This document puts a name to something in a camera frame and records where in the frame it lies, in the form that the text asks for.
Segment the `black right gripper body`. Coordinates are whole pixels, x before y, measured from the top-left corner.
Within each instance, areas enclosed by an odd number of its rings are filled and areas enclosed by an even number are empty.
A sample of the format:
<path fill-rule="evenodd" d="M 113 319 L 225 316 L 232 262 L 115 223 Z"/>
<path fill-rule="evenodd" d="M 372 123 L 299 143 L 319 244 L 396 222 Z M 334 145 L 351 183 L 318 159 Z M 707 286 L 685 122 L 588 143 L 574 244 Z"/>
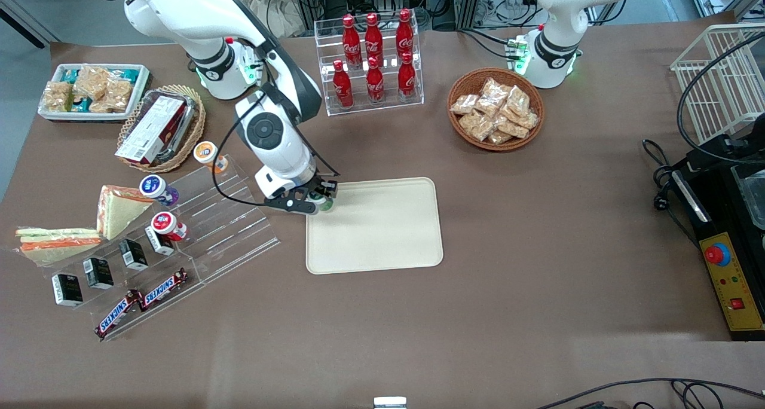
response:
<path fill-rule="evenodd" d="M 273 197 L 273 199 L 268 199 L 266 197 L 263 204 L 265 207 L 270 207 L 272 209 L 304 215 L 302 210 L 302 199 L 304 197 L 309 197 L 309 193 L 314 191 L 318 185 L 319 182 L 308 182 L 306 185 L 301 185 L 281 192 L 276 197 Z"/>

